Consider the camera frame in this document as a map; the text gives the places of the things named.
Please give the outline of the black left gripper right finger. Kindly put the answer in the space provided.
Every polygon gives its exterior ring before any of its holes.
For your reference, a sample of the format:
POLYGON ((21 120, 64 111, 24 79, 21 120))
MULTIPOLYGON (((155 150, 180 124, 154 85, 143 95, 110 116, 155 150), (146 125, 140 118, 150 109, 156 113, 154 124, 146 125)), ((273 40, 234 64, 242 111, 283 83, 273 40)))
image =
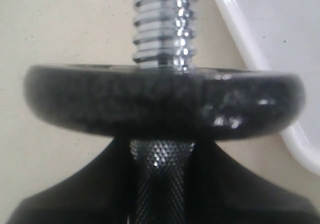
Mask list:
POLYGON ((317 223, 305 197, 254 174, 214 142, 200 140, 191 158, 190 223, 317 223))

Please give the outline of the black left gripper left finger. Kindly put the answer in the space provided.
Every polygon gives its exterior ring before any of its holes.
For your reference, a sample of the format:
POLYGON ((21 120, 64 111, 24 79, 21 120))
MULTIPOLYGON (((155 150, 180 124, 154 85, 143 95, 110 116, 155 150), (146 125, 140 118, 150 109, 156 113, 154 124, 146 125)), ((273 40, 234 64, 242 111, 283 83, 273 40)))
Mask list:
POLYGON ((74 175, 24 199, 7 222, 127 223, 133 188, 129 141, 118 137, 74 175))

